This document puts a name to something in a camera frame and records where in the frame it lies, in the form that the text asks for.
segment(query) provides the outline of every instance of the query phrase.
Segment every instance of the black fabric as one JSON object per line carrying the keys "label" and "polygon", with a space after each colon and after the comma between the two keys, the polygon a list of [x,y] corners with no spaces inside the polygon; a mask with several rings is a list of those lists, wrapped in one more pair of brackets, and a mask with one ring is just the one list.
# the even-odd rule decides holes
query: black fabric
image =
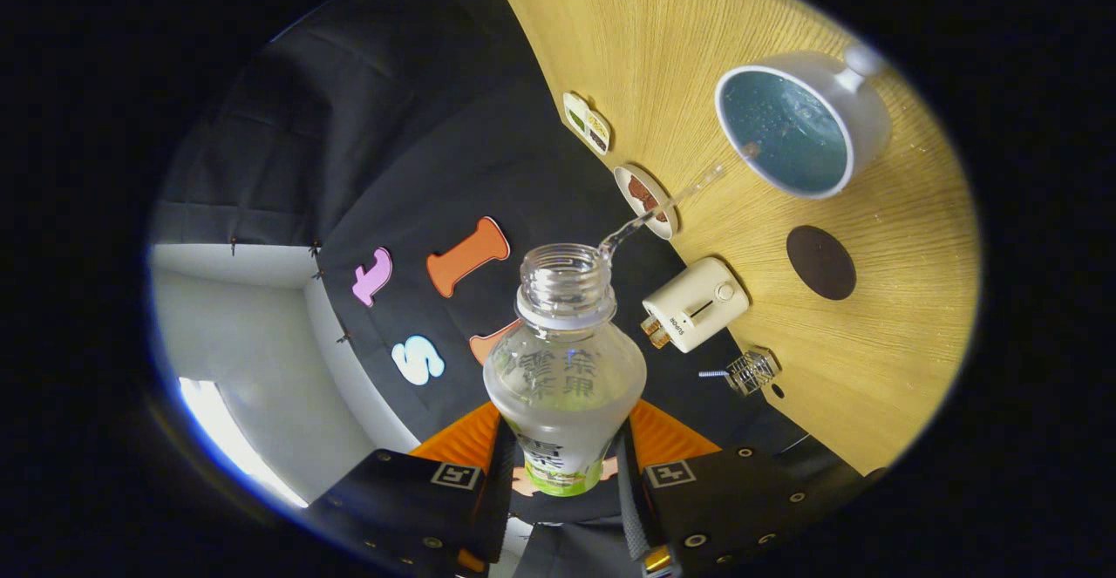
{"label": "black fabric", "polygon": [[[514,320],[523,253],[555,241],[595,244],[631,215],[609,170],[558,122],[541,74],[525,75],[460,109],[386,165],[323,244],[318,263],[353,350],[425,440],[487,402],[468,340]],[[482,216],[501,225],[511,257],[475,269],[446,299],[430,280],[426,257],[460,243]],[[352,291],[354,270],[369,267],[377,248],[392,253],[393,273],[367,308]],[[766,404],[758,396],[741,399],[723,380],[696,378],[699,368],[739,356],[728,333],[683,355],[654,349],[639,329],[641,301],[682,268],[653,233],[626,241],[614,263],[614,322],[647,359],[644,398],[714,443],[732,443]],[[395,344],[415,335],[430,339],[446,363],[444,375],[423,386],[407,382],[391,358]]]}
{"label": "black fabric", "polygon": [[536,526],[514,578],[607,576],[638,578],[639,563],[628,558],[618,517],[589,523]]}
{"label": "black fabric", "polygon": [[511,10],[493,0],[327,2],[203,110],[174,154],[153,240],[324,241],[391,157],[533,66],[508,27]]}

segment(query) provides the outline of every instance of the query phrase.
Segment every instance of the wood grain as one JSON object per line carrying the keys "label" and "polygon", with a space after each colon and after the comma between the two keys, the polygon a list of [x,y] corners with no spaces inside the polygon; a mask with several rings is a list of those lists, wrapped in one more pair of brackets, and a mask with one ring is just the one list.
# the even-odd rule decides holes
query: wood grain
{"label": "wood grain", "polygon": [[[873,78],[893,118],[887,150],[839,195],[798,200],[737,160],[713,89],[725,70],[771,54],[839,58],[856,38],[830,19],[798,0],[508,1],[556,117],[565,122],[561,94],[574,90],[610,122],[608,167],[634,162],[677,192],[713,162],[729,165],[680,206],[671,243],[687,263],[719,256],[741,277],[753,306],[729,329],[779,358],[785,398],[766,387],[768,402],[860,473],[889,465],[956,376],[979,297],[964,173],[914,90],[896,73]],[[848,249],[857,271],[848,299],[822,299],[795,273],[786,240],[797,225]]]}

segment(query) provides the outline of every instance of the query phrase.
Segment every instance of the letter cutout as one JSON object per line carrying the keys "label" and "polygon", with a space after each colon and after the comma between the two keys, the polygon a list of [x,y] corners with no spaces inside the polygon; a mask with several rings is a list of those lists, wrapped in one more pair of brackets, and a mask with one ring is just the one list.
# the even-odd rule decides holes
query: letter cutout
{"label": "letter cutout", "polygon": [[376,263],[367,272],[365,272],[364,267],[357,267],[356,283],[353,285],[353,295],[360,300],[360,304],[369,308],[372,307],[372,296],[376,295],[378,289],[384,288],[387,280],[392,279],[392,253],[387,253],[387,249],[379,248],[373,256]]}
{"label": "letter cutout", "polygon": [[471,337],[469,339],[469,350],[473,353],[473,358],[477,358],[478,363],[480,363],[481,366],[483,367],[484,360],[488,359],[488,355],[490,351],[492,351],[492,348],[496,347],[496,344],[500,343],[500,339],[503,338],[503,335],[506,335],[510,330],[510,328],[516,327],[516,325],[519,325],[519,319],[516,319],[512,322],[507,324],[498,333],[490,333],[490,335],[488,336]]}
{"label": "letter cutout", "polygon": [[453,297],[453,287],[462,277],[479,269],[489,260],[507,260],[511,256],[508,239],[490,216],[477,222],[477,231],[458,247],[434,256],[426,257],[426,272],[434,288],[442,297]]}
{"label": "letter cutout", "polygon": [[406,343],[392,348],[392,360],[407,382],[422,386],[430,382],[431,376],[439,377],[445,370],[442,360],[430,340],[422,336],[411,336]]}

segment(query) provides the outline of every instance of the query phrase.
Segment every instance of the white wall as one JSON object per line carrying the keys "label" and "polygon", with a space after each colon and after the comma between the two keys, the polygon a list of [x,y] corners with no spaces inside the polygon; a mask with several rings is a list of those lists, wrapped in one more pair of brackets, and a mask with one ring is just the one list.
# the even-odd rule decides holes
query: white wall
{"label": "white wall", "polygon": [[[392,411],[347,344],[316,261],[301,247],[160,244],[152,248],[155,307],[181,377],[212,379],[268,466],[312,502],[374,449],[410,452],[419,440]],[[510,578],[531,527],[508,520]]]}
{"label": "white wall", "polygon": [[301,289],[164,269],[152,269],[152,282],[175,374],[215,382],[252,447],[302,499],[312,502],[372,453],[323,360]]}
{"label": "white wall", "polygon": [[228,244],[158,244],[151,250],[151,267],[219,282],[287,289],[301,289],[318,272],[307,248],[264,244],[238,244],[235,257]]}

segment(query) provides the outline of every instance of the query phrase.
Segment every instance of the plastic bottle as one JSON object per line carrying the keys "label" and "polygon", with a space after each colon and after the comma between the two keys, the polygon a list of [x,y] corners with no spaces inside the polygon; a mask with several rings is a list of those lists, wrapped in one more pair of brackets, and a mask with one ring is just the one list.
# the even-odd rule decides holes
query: plastic bottle
{"label": "plastic bottle", "polygon": [[600,480],[608,445],[643,394],[647,365],[612,324],[612,269],[597,249],[533,249],[520,277],[520,324],[484,362],[484,387],[514,431],[535,485],[578,495]]}

